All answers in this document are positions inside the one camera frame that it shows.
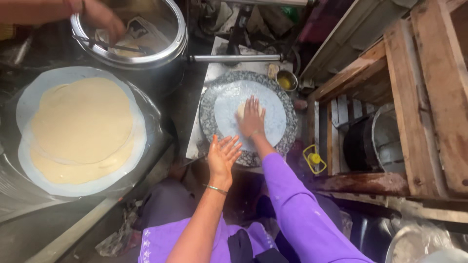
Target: wooden shelf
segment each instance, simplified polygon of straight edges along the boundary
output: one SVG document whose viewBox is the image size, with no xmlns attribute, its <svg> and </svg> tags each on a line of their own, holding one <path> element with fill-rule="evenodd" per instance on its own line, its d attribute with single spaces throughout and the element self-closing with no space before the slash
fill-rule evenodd
<svg viewBox="0 0 468 263">
<path fill-rule="evenodd" d="M 349 112 L 359 108 L 355 104 L 394 102 L 406 166 L 406 175 L 399 178 L 407 180 L 408 191 L 393 195 L 468 197 L 467 61 L 466 0 L 423 1 L 410 17 L 389 26 L 382 39 L 307 99 L 310 144 L 321 141 L 318 110 L 327 109 L 323 128 L 327 130 L 326 174 L 334 177 L 321 179 L 317 187 L 391 195 L 369 182 L 395 176 L 393 173 L 343 175 L 349 171 L 342 155 L 347 130 L 337 129 L 335 124 L 362 115 L 365 107 L 357 114 Z"/>
</svg>

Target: newspaper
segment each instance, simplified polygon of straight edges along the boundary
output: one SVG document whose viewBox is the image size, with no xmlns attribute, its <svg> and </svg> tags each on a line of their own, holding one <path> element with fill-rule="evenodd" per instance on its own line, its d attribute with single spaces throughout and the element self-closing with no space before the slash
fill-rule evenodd
<svg viewBox="0 0 468 263">
<path fill-rule="evenodd" d="M 96 40 L 109 42 L 109 35 L 103 29 L 97 29 L 95 34 Z M 124 37 L 116 43 L 120 46 L 139 49 L 146 47 L 158 53 L 167 48 L 171 42 L 168 38 L 157 29 L 157 27 L 148 22 L 141 16 L 135 16 L 127 23 L 127 32 Z M 140 52 L 132 52 L 115 48 L 108 48 L 109 52 L 125 57 L 143 57 L 147 54 Z"/>
</svg>

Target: tongs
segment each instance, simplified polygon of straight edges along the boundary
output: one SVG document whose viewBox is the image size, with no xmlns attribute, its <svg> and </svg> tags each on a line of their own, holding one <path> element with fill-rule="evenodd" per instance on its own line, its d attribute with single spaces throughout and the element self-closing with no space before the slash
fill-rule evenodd
<svg viewBox="0 0 468 263">
<path fill-rule="evenodd" d="M 138 52 L 138 53 L 143 53 L 143 54 L 147 54 L 147 55 L 151 55 L 151 54 L 154 53 L 154 51 L 151 50 L 150 48 L 143 47 L 143 46 L 138 46 L 139 49 L 136 49 L 136 48 L 131 48 L 131 47 L 119 46 L 119 45 L 110 46 L 109 43 L 106 43 L 104 41 L 94 40 L 94 39 L 85 38 L 85 37 L 79 37 L 77 35 L 73 35 L 73 38 L 78 40 L 78 41 L 88 42 L 90 44 L 93 44 L 93 45 L 96 44 L 96 45 L 100 45 L 100 46 L 103 46 L 103 47 L 110 47 L 110 48 L 121 49 L 121 50 L 126 50 L 126 51 Z"/>
</svg>

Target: yellow plastic stand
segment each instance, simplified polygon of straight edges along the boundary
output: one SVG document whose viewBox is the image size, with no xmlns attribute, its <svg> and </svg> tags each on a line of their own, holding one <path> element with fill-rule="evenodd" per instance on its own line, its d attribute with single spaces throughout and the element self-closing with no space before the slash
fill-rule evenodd
<svg viewBox="0 0 468 263">
<path fill-rule="evenodd" d="M 313 153 L 309 153 L 307 156 L 306 156 L 306 152 L 308 149 L 310 148 L 314 148 L 314 152 Z M 304 151 L 302 151 L 302 156 L 304 156 L 304 159 L 306 159 L 306 162 L 307 164 L 309 165 L 309 168 L 310 170 L 312 171 L 312 173 L 314 173 L 315 175 L 323 172 L 325 170 L 325 168 L 327 168 L 327 164 L 320 158 L 320 155 L 317 153 L 317 147 L 315 147 L 315 144 L 312 144 L 311 146 L 307 147 L 304 149 Z M 316 165 L 316 164 L 319 164 L 319 163 L 323 163 L 323 168 L 320 169 L 320 171 L 316 172 L 312 166 L 313 165 Z"/>
</svg>

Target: woman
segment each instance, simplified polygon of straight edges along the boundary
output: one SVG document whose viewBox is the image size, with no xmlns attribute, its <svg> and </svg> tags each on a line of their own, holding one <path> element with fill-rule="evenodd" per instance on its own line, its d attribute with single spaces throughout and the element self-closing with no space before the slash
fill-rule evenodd
<svg viewBox="0 0 468 263">
<path fill-rule="evenodd" d="M 86 22 L 109 33 L 110 44 L 123 37 L 126 27 L 99 0 L 0 0 L 0 24 L 41 25 L 81 13 Z"/>
<path fill-rule="evenodd" d="M 241 155 L 238 136 L 210 145 L 210 182 L 195 212 L 193 200 L 177 181 L 163 180 L 145 199 L 140 263 L 154 262 L 372 262 L 361 254 L 318 205 L 315 196 L 299 181 L 265 137 L 265 109 L 258 115 L 258 99 L 246 101 L 244 118 L 238 120 L 242 134 L 254 142 L 262 159 L 265 180 L 281 235 L 293 255 L 281 255 L 278 238 L 259 223 L 248 229 L 227 226 L 222 218 L 226 193 L 232 184 L 231 167 Z"/>
</svg>

